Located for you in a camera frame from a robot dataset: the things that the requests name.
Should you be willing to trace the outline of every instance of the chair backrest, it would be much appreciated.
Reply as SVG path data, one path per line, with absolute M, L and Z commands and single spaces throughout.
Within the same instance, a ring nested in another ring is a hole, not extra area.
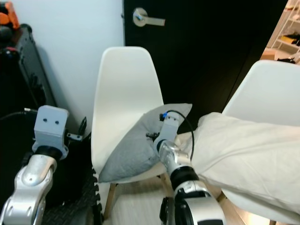
M 111 152 L 139 118 L 163 105 L 147 50 L 113 47 L 102 56 L 94 102 L 91 154 L 99 174 Z
M 256 62 L 222 114 L 243 120 L 300 126 L 300 66 L 262 60 Z M 288 224 L 300 224 L 300 215 L 223 189 L 238 207 Z
M 300 66 L 256 62 L 222 113 L 243 120 L 300 126 Z

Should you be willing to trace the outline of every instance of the white shelf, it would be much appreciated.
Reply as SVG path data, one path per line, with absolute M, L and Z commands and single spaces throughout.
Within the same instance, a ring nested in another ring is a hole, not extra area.
M 289 21 L 292 21 L 292 22 L 295 22 L 295 23 L 300 23 L 300 20 L 289 19 Z
M 277 39 L 276 41 L 278 41 L 278 42 L 280 42 L 280 43 L 282 43 L 282 44 L 289 45 L 289 46 L 291 46 L 291 47 L 297 48 L 297 49 L 300 48 L 300 46 L 297 46 L 297 45 L 295 45 L 295 44 L 287 43 L 287 42 L 285 42 L 285 41 L 283 41 L 283 40 L 280 40 L 280 39 Z
M 292 12 L 292 11 L 295 12 L 295 11 L 297 11 L 297 10 L 298 10 L 298 8 L 295 8 L 295 9 L 286 9 L 286 8 L 285 8 L 283 11 L 284 11 L 284 12 L 289 12 L 289 13 L 290 13 L 290 12 Z

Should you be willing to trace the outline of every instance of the black cable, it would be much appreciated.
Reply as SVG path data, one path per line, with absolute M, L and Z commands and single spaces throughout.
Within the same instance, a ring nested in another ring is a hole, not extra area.
M 37 110 L 34 110 L 34 109 L 25 109 L 24 111 L 20 111 L 20 112 L 12 112 L 10 114 L 7 114 L 3 117 L 0 118 L 0 121 L 2 120 L 6 120 L 10 117 L 14 117 L 14 116 L 23 116 L 23 115 L 26 115 L 28 113 L 32 113 L 32 114 L 37 114 Z
M 25 114 L 25 111 L 21 111 L 21 112 L 13 112 L 13 113 L 10 113 L 8 115 L 5 115 L 3 117 L 0 118 L 0 120 L 6 120 L 10 117 L 13 117 L 13 116 L 17 116 L 17 115 L 24 115 Z
M 191 161 L 192 161 L 192 159 L 193 159 L 193 154 L 194 154 L 194 147 L 195 147 L 195 137 L 194 137 L 194 131 L 193 131 L 192 125 L 191 125 L 191 123 L 188 121 L 188 119 L 187 119 L 181 112 L 178 112 L 178 111 L 176 111 L 176 110 L 169 110 L 169 111 L 167 111 L 166 113 L 169 113 L 169 112 L 178 113 L 180 116 L 182 116 L 183 119 L 187 122 L 187 124 L 188 124 L 188 126 L 189 126 L 189 128 L 190 128 L 190 130 L 191 130 L 191 133 L 192 133 L 192 153 L 191 153 L 190 159 L 191 159 Z

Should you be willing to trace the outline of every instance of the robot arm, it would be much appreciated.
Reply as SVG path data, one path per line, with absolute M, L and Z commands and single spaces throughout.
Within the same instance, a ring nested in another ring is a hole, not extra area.
M 174 198 L 163 200 L 160 218 L 164 225 L 225 225 L 220 205 L 199 183 L 189 155 L 174 143 L 178 126 L 178 114 L 169 112 L 154 141 L 174 191 Z
M 68 111 L 48 105 L 39 108 L 34 126 L 34 155 L 15 177 L 15 191 L 4 204 L 0 225 L 40 225 L 45 197 L 53 184 L 57 161 L 68 155 L 65 125 Z M 76 135 L 77 141 L 82 136 Z

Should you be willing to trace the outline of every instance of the door handle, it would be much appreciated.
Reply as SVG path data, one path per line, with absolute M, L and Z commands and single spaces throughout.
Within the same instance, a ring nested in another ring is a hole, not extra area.
M 148 17 L 148 14 L 143 8 L 136 8 L 133 12 L 133 22 L 138 27 L 143 27 L 146 24 L 155 26 L 164 26 L 165 19 Z

